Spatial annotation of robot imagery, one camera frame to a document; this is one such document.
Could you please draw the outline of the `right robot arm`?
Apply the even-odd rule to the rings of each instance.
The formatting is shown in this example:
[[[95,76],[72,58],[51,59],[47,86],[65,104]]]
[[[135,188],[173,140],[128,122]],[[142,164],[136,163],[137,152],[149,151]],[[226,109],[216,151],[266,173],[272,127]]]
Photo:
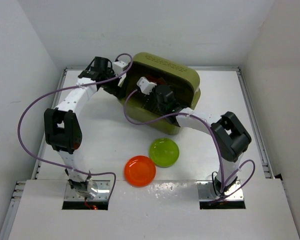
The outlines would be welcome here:
[[[238,117],[228,111],[214,119],[181,105],[168,85],[155,86],[150,95],[167,121],[175,126],[191,128],[212,137],[219,159],[219,169],[212,178],[214,194],[218,198],[235,184],[241,168],[241,159],[252,138]]]

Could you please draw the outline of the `orange plate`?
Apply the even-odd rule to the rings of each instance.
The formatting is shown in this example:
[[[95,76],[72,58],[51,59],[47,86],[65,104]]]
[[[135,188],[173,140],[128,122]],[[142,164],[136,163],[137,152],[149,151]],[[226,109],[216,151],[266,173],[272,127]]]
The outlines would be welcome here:
[[[154,162],[147,156],[137,155],[127,161],[124,166],[125,180],[134,187],[145,187],[156,177]]]
[[[146,78],[152,82],[156,83],[157,85],[167,85],[167,82],[165,79],[157,74],[148,74],[146,75]]]

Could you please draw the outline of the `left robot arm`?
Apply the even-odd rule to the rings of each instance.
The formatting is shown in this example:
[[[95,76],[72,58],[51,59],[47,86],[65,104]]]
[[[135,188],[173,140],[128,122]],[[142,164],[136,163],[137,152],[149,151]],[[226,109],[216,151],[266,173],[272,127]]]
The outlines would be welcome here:
[[[70,188],[85,200],[92,200],[98,191],[84,158],[78,152],[83,141],[78,116],[100,88],[117,96],[120,92],[120,79],[131,67],[131,62],[119,59],[112,62],[96,56],[78,75],[74,88],[65,99],[44,112],[45,141],[61,157]]]

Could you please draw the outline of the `olive green dish rack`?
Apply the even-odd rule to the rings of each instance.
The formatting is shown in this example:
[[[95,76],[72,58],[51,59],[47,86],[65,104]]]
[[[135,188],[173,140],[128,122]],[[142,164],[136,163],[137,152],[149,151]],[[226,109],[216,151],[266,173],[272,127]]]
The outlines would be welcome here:
[[[161,118],[154,97],[137,89],[137,81],[146,75],[159,75],[174,92],[176,100],[187,108],[194,109],[200,99],[200,76],[192,68],[153,55],[140,52],[133,57],[132,67],[127,72],[128,81],[126,96],[118,101],[126,106],[126,115],[138,122],[150,122],[150,126],[168,135],[176,135],[180,127]]]

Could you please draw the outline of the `green plate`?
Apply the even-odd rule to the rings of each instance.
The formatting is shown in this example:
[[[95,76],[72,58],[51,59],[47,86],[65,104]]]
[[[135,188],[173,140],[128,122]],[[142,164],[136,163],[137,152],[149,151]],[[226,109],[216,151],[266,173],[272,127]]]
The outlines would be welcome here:
[[[148,156],[158,167],[169,168],[179,159],[180,149],[170,138],[157,138],[151,143]]]

